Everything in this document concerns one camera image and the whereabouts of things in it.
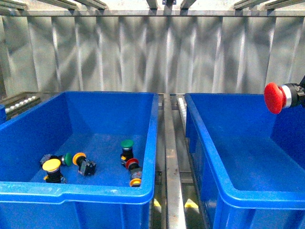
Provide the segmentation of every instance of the metal beam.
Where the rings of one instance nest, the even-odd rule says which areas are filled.
[[[173,126],[173,112],[171,97],[164,94],[164,132],[165,132],[165,172],[166,172],[166,204],[167,228],[185,229],[185,215],[182,199],[182,187],[178,155],[176,148],[175,130]]]
[[[194,4],[194,2],[196,2],[196,0],[183,0],[183,2],[181,3],[180,9],[187,10]]]
[[[174,4],[174,0],[165,0],[167,6],[172,6]]]
[[[184,95],[180,95],[177,97],[177,105],[179,107],[179,113],[180,113],[180,117],[181,117],[181,121],[183,124],[183,130],[184,130],[184,137],[185,137],[185,130],[186,130],[186,108],[187,108],[187,103],[184,99]],[[200,192],[199,192],[199,186],[198,186],[198,181],[195,177],[195,173],[194,173],[194,164],[192,161],[192,156],[191,153],[189,151],[189,143],[188,143],[188,139],[185,137],[185,146],[186,146],[186,151],[187,151],[187,155],[189,158],[189,163],[190,163],[190,169],[191,169],[191,176],[192,176],[192,181],[194,183],[194,187],[196,190],[196,196],[197,196],[197,201],[198,201],[198,206],[199,206],[199,212],[200,215],[203,217],[203,224],[204,224],[204,228],[211,228],[211,225],[209,223],[209,219],[208,219],[208,215],[205,209],[205,206],[202,204],[202,201],[200,199]]]
[[[241,10],[247,7],[252,7],[268,0],[241,0],[234,4],[234,9]]]
[[[278,0],[265,5],[266,10],[274,10],[285,6],[291,6],[305,2],[305,0]]]
[[[75,0],[75,1],[101,10],[104,10],[106,6],[104,2],[101,2],[99,0]]]
[[[0,6],[7,7],[7,8],[13,8],[13,9],[19,9],[19,10],[27,10],[28,6],[22,1],[14,1],[14,0],[1,0]]]
[[[59,7],[66,8],[66,9],[69,9],[69,10],[77,10],[78,9],[76,3],[70,2],[70,1],[67,1],[67,0],[38,0],[38,1],[42,1],[44,3],[51,4],[51,5],[54,5],[54,6],[59,6]]]
[[[163,5],[166,0],[157,0],[158,10],[152,10],[148,7],[149,3],[155,3],[156,0],[101,0],[107,2],[107,8],[105,10],[96,10],[95,8],[89,8],[86,5],[74,2],[77,4],[77,10],[68,10],[73,8],[70,5],[59,5],[58,8],[52,6],[52,2],[48,0],[41,0],[48,2],[34,4],[35,0],[22,0],[28,5],[27,10],[16,10],[14,8],[1,8],[0,15],[17,16],[17,17],[29,17],[29,16],[42,16],[42,17],[53,17],[53,16],[64,16],[64,17],[93,17],[93,16],[205,16],[205,17],[304,17],[305,16],[305,5],[298,4],[286,8],[276,10],[266,10],[264,5],[260,4],[257,9],[243,9],[235,10],[233,8],[234,3],[239,0],[197,0],[187,10],[181,10],[181,0],[179,4],[174,5]]]
[[[155,10],[158,8],[157,0],[146,0],[150,9]]]

